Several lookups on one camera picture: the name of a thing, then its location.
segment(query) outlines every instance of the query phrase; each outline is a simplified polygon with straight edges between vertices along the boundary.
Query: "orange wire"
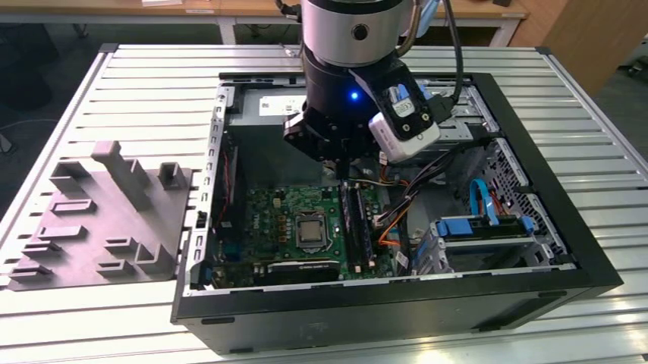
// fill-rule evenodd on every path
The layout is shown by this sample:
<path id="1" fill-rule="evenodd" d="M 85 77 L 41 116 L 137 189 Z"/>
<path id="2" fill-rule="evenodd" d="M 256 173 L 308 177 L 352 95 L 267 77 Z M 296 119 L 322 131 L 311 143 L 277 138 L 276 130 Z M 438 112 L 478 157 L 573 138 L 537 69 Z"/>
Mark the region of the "orange wire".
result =
<path id="1" fill-rule="evenodd" d="M 386 181 L 384 171 L 386 171 L 386 165 L 383 165 L 380 167 L 380 174 L 379 174 L 379 176 L 380 176 L 380 182 Z"/>
<path id="2" fill-rule="evenodd" d="M 388 227 L 386 228 L 386 230 L 382 232 L 382 235 L 378 239 L 378 245 L 400 245 L 399 243 L 394 242 L 392 240 L 384 240 L 384 237 L 386 235 L 388 234 L 388 230 L 391 230 L 391 228 L 395 226 L 395 224 L 398 223 L 398 220 L 403 217 L 404 213 L 407 212 L 408 208 L 411 207 L 411 204 L 404 208 L 403 211 L 400 211 L 400 213 L 398 214 L 398 216 L 395 216 L 395 219 L 394 221 L 390 223 Z"/>
<path id="3" fill-rule="evenodd" d="M 503 214 L 502 203 L 499 202 L 499 199 L 497 198 L 497 195 L 494 192 L 490 192 L 490 197 L 493 198 L 493 202 L 495 203 L 497 213 Z"/>

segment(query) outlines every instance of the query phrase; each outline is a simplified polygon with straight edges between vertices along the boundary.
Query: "label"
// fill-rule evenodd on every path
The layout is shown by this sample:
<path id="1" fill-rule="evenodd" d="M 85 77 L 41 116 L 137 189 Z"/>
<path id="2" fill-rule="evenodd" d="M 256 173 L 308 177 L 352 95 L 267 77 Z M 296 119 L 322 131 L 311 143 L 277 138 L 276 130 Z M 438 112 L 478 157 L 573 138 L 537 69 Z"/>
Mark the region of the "label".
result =
<path id="1" fill-rule="evenodd" d="M 414 112 L 414 104 L 408 97 L 398 101 L 391 107 L 394 108 L 395 114 L 402 118 Z"/>
<path id="2" fill-rule="evenodd" d="M 386 154 L 382 150 L 378 152 L 378 162 L 379 162 L 380 165 L 387 164 Z"/>
<path id="3" fill-rule="evenodd" d="M 407 269 L 408 259 L 404 256 L 404 254 L 402 254 L 400 252 L 396 252 L 396 254 L 395 254 L 395 261 L 398 262 L 398 264 L 400 264 L 403 266 L 404 269 Z"/>
<path id="4" fill-rule="evenodd" d="M 259 116 L 285 116 L 301 112 L 304 95 L 263 96 L 259 100 Z"/>
<path id="5" fill-rule="evenodd" d="M 187 14 L 213 14 L 212 10 L 207 9 L 193 9 L 193 10 L 185 10 Z"/>

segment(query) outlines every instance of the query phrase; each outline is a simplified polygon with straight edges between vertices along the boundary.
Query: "black cable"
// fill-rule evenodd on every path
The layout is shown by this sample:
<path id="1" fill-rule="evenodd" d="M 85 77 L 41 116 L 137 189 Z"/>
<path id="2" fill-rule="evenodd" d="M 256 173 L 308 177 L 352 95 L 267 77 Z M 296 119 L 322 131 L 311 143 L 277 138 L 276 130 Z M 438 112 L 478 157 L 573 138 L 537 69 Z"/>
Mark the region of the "black cable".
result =
<path id="1" fill-rule="evenodd" d="M 404 212 L 403 217 L 398 221 L 398 236 L 399 236 L 399 242 L 400 242 L 400 249 L 399 252 L 404 255 L 404 258 L 407 258 L 407 267 L 403 267 L 399 263 L 398 268 L 395 269 L 395 276 L 402 277 L 406 275 L 411 274 L 411 244 L 410 244 L 410 239 L 407 235 L 407 213 Z"/>
<path id="2" fill-rule="evenodd" d="M 452 5 L 450 4 L 450 0 L 443 0 L 443 4 L 444 4 L 444 18 L 447 19 L 447 23 L 448 23 L 448 34 L 452 38 L 454 58 L 456 60 L 456 80 L 454 81 L 454 93 L 450 96 L 454 101 L 454 104 L 456 104 L 458 98 L 462 94 L 463 54 L 462 54 L 462 45 L 458 40 L 456 23 L 454 22 Z"/>
<path id="3" fill-rule="evenodd" d="M 383 221 L 386 218 L 392 216 L 392 214 L 395 214 L 396 212 L 402 211 L 402 209 L 404 209 L 410 205 L 415 195 L 419 192 L 419 188 L 432 178 L 435 178 L 438 175 L 440 175 L 444 172 L 444 169 L 451 163 L 454 156 L 459 152 L 463 152 L 467 149 L 478 146 L 486 146 L 490 143 L 490 141 L 493 141 L 493 139 L 494 139 L 493 136 L 485 136 L 483 138 L 471 140 L 470 142 L 456 144 L 455 146 L 452 146 L 452 148 L 450 148 L 446 152 L 443 152 L 443 154 L 440 154 L 436 157 L 436 159 L 434 159 L 430 163 L 427 163 L 426 166 L 422 167 L 422 169 L 419 170 L 415 177 L 411 179 L 408 186 L 404 188 L 403 195 L 400 197 L 400 200 L 395 204 L 395 208 L 392 208 L 390 211 L 384 211 L 378 221 Z"/>

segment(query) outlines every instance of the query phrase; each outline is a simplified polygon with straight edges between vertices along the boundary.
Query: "wooden desk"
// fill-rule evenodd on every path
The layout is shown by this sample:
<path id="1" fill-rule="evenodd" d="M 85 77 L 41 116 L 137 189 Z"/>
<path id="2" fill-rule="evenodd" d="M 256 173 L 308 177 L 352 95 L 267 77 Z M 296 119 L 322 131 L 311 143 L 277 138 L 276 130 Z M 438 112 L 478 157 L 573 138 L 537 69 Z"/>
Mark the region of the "wooden desk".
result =
<path id="1" fill-rule="evenodd" d="M 288 4 L 299 0 L 287 0 Z M 529 12 L 515 0 L 452 0 L 459 27 L 494 27 L 490 46 L 506 46 Z M 291 24 L 273 0 L 184 0 L 183 5 L 142 7 L 140 0 L 0 0 L 0 23 L 217 24 L 224 44 L 235 44 L 235 24 Z M 444 26 L 440 6 L 432 26 Z"/>
<path id="2" fill-rule="evenodd" d="M 299 0 L 284 0 L 288 5 Z M 513 37 L 517 25 L 529 16 L 529 12 L 515 0 L 509 7 L 494 5 L 491 0 L 452 0 L 454 17 L 458 27 L 497 28 L 490 46 L 505 47 Z M 219 26 L 233 24 L 288 24 L 289 20 L 280 16 L 273 0 L 220 0 Z M 444 26 L 444 8 L 439 6 L 435 19 L 430 26 Z"/>
<path id="3" fill-rule="evenodd" d="M 529 15 L 519 2 L 507 8 L 494 5 L 491 0 L 451 0 L 454 17 L 460 19 L 499 19 L 502 17 L 525 19 Z M 299 0 L 285 0 L 288 5 Z M 236 17 L 277 17 L 279 11 L 273 0 L 220 0 L 220 15 Z M 444 18 L 443 5 L 439 6 L 436 18 Z"/>
<path id="4" fill-rule="evenodd" d="M 0 13 L 80 15 L 215 15 L 219 0 L 184 0 L 183 5 L 141 6 L 140 0 L 0 0 Z"/>

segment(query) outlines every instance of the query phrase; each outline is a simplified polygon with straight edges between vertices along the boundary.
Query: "white table leg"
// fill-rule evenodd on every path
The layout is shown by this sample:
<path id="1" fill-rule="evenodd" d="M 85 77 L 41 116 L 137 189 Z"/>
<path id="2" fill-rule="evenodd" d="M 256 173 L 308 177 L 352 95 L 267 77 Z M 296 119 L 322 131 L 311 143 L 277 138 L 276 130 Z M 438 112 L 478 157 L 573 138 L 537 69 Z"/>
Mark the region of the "white table leg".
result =
<path id="1" fill-rule="evenodd" d="M 507 47 L 507 43 L 510 42 L 513 34 L 515 33 L 517 24 L 519 24 L 519 19 L 502 20 L 502 23 L 497 28 L 495 35 L 490 41 L 490 47 Z"/>
<path id="2" fill-rule="evenodd" d="M 233 18 L 232 17 L 219 17 L 217 24 L 220 29 L 220 39 L 223 44 L 236 44 L 236 35 L 233 34 Z"/>

